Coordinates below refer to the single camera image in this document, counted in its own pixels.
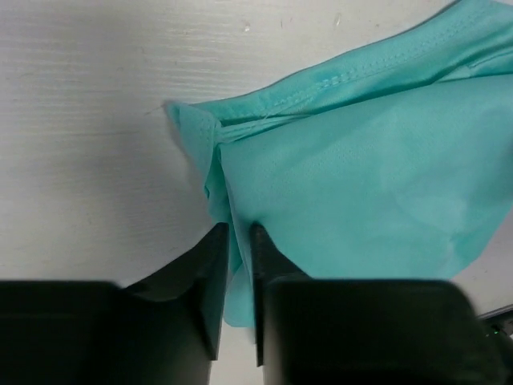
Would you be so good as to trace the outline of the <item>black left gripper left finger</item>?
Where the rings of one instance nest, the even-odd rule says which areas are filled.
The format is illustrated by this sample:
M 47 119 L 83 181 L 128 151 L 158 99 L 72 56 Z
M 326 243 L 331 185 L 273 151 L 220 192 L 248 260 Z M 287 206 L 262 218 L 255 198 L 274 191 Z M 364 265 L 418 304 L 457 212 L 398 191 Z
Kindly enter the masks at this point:
M 128 287 L 1 284 L 4 384 L 206 384 L 217 359 L 228 226 Z

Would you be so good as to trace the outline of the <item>teal t shirt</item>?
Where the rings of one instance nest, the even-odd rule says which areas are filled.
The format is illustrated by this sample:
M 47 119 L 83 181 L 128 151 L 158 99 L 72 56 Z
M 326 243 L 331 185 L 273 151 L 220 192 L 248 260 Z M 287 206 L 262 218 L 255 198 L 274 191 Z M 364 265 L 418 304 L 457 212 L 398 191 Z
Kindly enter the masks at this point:
M 512 8 L 458 1 L 259 91 L 165 110 L 229 226 L 228 324 L 254 323 L 254 223 L 315 278 L 449 279 L 512 207 Z

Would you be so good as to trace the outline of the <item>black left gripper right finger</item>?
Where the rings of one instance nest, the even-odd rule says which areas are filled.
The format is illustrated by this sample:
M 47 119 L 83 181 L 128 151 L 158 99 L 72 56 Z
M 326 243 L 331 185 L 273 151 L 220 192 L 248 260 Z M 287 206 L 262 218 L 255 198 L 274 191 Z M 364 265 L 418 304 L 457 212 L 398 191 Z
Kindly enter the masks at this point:
M 508 308 L 479 317 L 439 280 L 311 278 L 260 224 L 250 242 L 265 383 L 508 383 Z

